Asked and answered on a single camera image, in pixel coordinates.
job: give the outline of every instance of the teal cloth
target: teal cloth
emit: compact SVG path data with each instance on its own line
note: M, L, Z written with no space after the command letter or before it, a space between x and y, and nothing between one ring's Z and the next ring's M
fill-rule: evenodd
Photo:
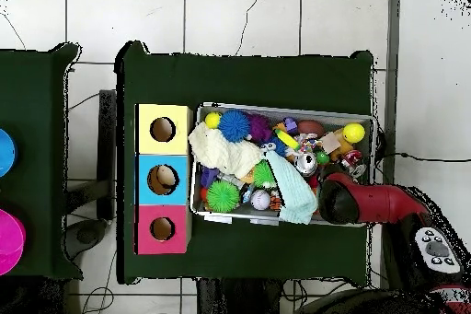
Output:
M274 150L265 154L278 184L284 205L280 219L294 224L308 224L317 209L317 198L296 168Z

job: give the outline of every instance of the green spiky ball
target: green spiky ball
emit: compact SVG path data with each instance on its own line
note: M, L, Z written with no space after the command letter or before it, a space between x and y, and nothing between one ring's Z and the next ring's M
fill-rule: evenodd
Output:
M206 193L208 205L217 213L229 213L239 203L239 190L227 181L215 181Z
M266 159L262 159L254 169L254 183L257 188L274 188L276 181Z

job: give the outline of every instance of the blue box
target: blue box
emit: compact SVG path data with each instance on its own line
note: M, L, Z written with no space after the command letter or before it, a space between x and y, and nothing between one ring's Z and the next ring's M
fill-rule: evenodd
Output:
M151 191L148 183L149 171L152 170L155 173L157 166L170 167L178 176L178 184L171 189L164 187L164 185L158 185L160 188L157 190L164 192L162 194ZM187 204L189 197L188 176L188 156L139 155L139 204Z

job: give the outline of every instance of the blue spiky ball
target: blue spiky ball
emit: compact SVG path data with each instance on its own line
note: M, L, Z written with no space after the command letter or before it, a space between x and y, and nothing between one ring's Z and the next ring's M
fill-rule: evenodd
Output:
M250 122L239 110L227 110L223 113L217 127L229 142L240 142L250 133Z
M278 136L273 135L272 138L264 142L264 144L269 144L270 142L276 145L275 152L278 154L278 156L286 157L284 151L286 150L287 146L284 144L284 142L281 141Z

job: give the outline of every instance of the green table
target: green table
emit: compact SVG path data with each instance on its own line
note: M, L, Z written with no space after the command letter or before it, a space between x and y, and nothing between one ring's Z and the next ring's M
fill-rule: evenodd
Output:
M0 127L17 143L17 164L0 179L0 208L20 219L27 239L11 275L80 278L62 247L65 214L64 79L78 47L0 51Z
M373 57L285 58L149 54L128 42L116 59L118 74L118 278L343 276L366 284L366 227L232 225L193 216L188 252L135 255L132 251L134 105L187 105L204 101L301 110L371 114Z

